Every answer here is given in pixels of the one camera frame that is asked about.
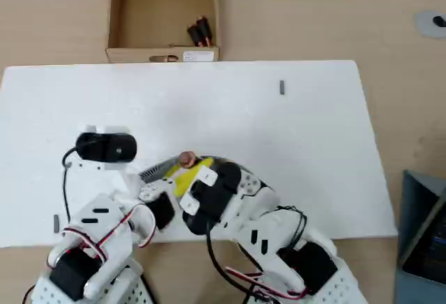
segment white sticker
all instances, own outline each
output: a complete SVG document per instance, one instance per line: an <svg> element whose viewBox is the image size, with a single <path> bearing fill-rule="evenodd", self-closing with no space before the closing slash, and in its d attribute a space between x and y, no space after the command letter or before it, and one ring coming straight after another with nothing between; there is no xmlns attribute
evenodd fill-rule
<svg viewBox="0 0 446 304"><path fill-rule="evenodd" d="M184 62L211 62L214 61L212 51L185 51L183 53Z"/></svg>
<svg viewBox="0 0 446 304"><path fill-rule="evenodd" d="M200 208L200 203L193 198L189 192L186 192L180 200L180 207L190 215L196 215Z"/></svg>
<svg viewBox="0 0 446 304"><path fill-rule="evenodd" d="M205 183L207 186L212 187L217 180L217 173L212 169L207 168L207 166L201 166L199 172L195 176L195 179L200 180Z"/></svg>

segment small metal piece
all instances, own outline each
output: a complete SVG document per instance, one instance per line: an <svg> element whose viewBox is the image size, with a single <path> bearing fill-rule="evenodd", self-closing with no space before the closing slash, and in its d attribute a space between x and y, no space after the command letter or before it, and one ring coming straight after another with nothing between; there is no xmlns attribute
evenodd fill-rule
<svg viewBox="0 0 446 304"><path fill-rule="evenodd" d="M285 95L285 81L282 79L280 80L279 83L279 90L281 95Z"/></svg>
<svg viewBox="0 0 446 304"><path fill-rule="evenodd" d="M54 231L54 233L59 233L60 230L61 230L61 225L60 225L60 222L59 222L59 215L54 215L53 219L54 219L54 221L53 221L53 223L54 223L53 231Z"/></svg>

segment red and white wire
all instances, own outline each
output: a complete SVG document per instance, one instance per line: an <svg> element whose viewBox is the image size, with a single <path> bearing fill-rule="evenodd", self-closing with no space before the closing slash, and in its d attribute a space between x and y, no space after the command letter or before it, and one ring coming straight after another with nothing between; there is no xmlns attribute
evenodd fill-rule
<svg viewBox="0 0 446 304"><path fill-rule="evenodd" d="M107 257L104 254L104 252L93 242L93 240L90 239L90 237L87 234L77 229L72 229L70 227L66 227L65 229L63 229L63 231L70 232L71 234L80 237L85 242L85 244L99 256L99 258L103 263L106 262Z"/></svg>
<svg viewBox="0 0 446 304"><path fill-rule="evenodd" d="M112 234L115 232L115 230L116 230L119 226L121 226L122 224L124 224L125 222L127 222L127 221L130 219L130 217L132 217L134 211L135 211L135 210L137 209L137 207L139 207L139 206L144 206L144 207L146 207L145 204L136 204L135 206L133 206L132 209L130 210L130 212L127 213L127 215L125 215L125 216L119 221L119 223L118 223L113 229L111 229L109 233L107 233L107 234L104 236L104 238L102 238L102 239L100 239L100 240L98 241L98 246L101 246L101 245L102 245L108 238L110 238L110 236L112 236ZM150 235L149 235L149 236L148 236L142 243L138 243L138 246L141 247L141 248L146 247L146 246L148 245L148 243L150 243L150 241L151 241L153 235L155 234L155 230L156 230L155 216L153 215L152 210L149 209L149 211L150 211L150 214L151 214L153 227L152 227L152 230L151 230L151 234L150 234Z"/></svg>
<svg viewBox="0 0 446 304"><path fill-rule="evenodd" d="M305 289L304 291L302 291L301 294L294 296L294 295L289 295L289 294L283 294L281 291L274 289L272 287L269 287L268 285L265 285L264 283L261 283L257 280L255 280L254 278L251 278L250 276L245 275L244 273L241 273L240 271L237 271L234 268L231 267L225 267L224 268L225 271L231 275L236 276L237 278L240 278L241 280L244 280L248 283L254 284L262 289L265 289L268 293L272 294L272 295L276 295L280 298L285 298L285 299L289 299L292 301L298 301L302 298L304 298L307 295L308 290Z"/></svg>

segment black cable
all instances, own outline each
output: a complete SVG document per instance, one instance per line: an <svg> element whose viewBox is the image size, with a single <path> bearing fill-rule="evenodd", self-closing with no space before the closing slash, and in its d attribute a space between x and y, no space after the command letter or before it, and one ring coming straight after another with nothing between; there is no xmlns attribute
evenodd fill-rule
<svg viewBox="0 0 446 304"><path fill-rule="evenodd" d="M62 193L63 193L63 203L65 204L65 212L67 213L68 222L71 221L71 215L70 215L70 209L68 208L68 199L67 199L66 185L67 185L68 169L71 167L71 162L66 163L66 160L67 160L68 156L70 156L72 153L74 153L75 151L77 151L81 147L84 147L84 146L87 146L87 145L91 145L91 144L96 144L97 142L101 142L101 141L102 141L101 139L99 139L99 140L91 140L89 142L84 142L84 143L82 143L80 145L76 145L76 146L72 147L71 149L69 149L68 151L66 151L66 153L62 157L62 166L63 166Z"/></svg>
<svg viewBox="0 0 446 304"><path fill-rule="evenodd" d="M299 224L295 229L294 235L291 237L290 243L285 247L286 250L292 250L297 245L299 240L302 238L302 235L304 234L305 227L307 226L308 217L301 210L298 210L295 206L278 206L277 210L294 211L299 213L300 215ZM302 221L304 222L304 224L302 229L300 229Z"/></svg>
<svg viewBox="0 0 446 304"><path fill-rule="evenodd" d="M66 190L67 173L68 173L68 168L65 167L65 169L63 170L62 192L63 192L63 203L65 204L65 212L67 213L68 222L70 222L71 215L70 215L70 209L68 208L67 190Z"/></svg>
<svg viewBox="0 0 446 304"><path fill-rule="evenodd" d="M232 278L230 278L222 269L222 267L218 264L217 259L215 258L215 254L214 254L214 249L212 248L212 242L210 240L210 231L212 229L212 225L210 224L210 222L208 222L207 226L206 226L206 245L208 246L208 253L209 253L209 257L210 260L212 261L215 269L217 269L218 273L233 287L237 288L238 290L240 290L241 292L244 292L245 294L247 294L248 296L252 296L255 299L259 299L262 302L267 302L270 299L266 298L265 296L262 296L261 294L258 294L252 290L249 290L247 288L245 288L244 286L242 286L240 283L234 281Z"/></svg>
<svg viewBox="0 0 446 304"><path fill-rule="evenodd" d="M22 300L22 304L26 303L26 300L28 299L29 293L31 291L33 291L33 289L36 287L36 285L33 285L31 288L29 288L26 292L25 295L23 296L23 300Z"/></svg>

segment label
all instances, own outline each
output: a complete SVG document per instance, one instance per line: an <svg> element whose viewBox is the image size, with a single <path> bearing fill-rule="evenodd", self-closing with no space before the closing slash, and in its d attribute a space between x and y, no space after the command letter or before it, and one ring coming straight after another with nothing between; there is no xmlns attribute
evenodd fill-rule
<svg viewBox="0 0 446 304"><path fill-rule="evenodd" d="M214 61L212 51L185 51L183 53L184 62L211 62Z"/></svg>
<svg viewBox="0 0 446 304"><path fill-rule="evenodd" d="M180 200L180 207L190 215L196 215L199 208L200 203L193 198L189 192L186 192L183 198Z"/></svg>

